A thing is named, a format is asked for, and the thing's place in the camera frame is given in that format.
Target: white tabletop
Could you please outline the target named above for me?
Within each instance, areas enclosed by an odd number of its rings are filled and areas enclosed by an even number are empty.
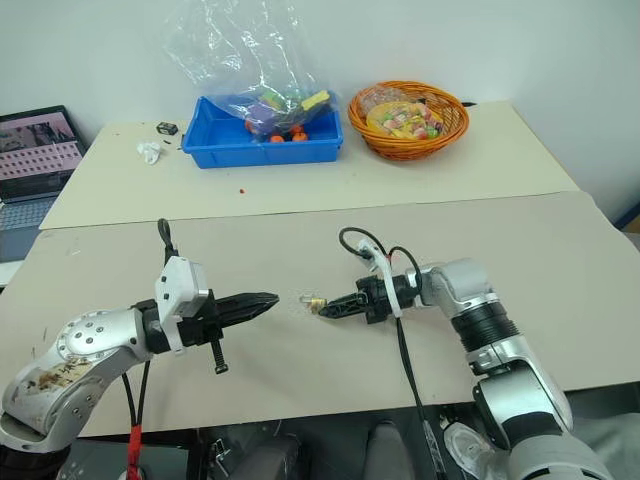
[[[204,265],[217,296],[270,291],[281,301],[225,330],[227,374],[214,375],[207,346],[156,356],[145,430],[412,404],[392,322],[322,320],[298,302],[303,293],[351,293],[367,276],[338,244],[346,225],[404,245],[421,263],[469,256],[484,264],[511,319],[564,389],[640,380],[640,254],[585,193],[183,220],[171,224],[175,242]],[[42,232],[0,295],[0,385],[78,314],[151,298],[162,259],[154,223]],[[399,260],[396,270],[406,266]],[[409,312],[405,330],[423,401],[471,400],[464,349],[442,314]],[[116,382],[84,435],[128,430]]]
[[[160,135],[156,122],[110,124],[96,138],[41,228],[578,190],[507,102],[477,105],[469,115],[465,136],[424,161],[382,160],[345,124],[345,142],[335,163],[207,170],[178,150],[180,134]],[[181,131],[185,126],[180,123]],[[136,152],[139,142],[148,141],[163,147],[154,166],[146,165]]]

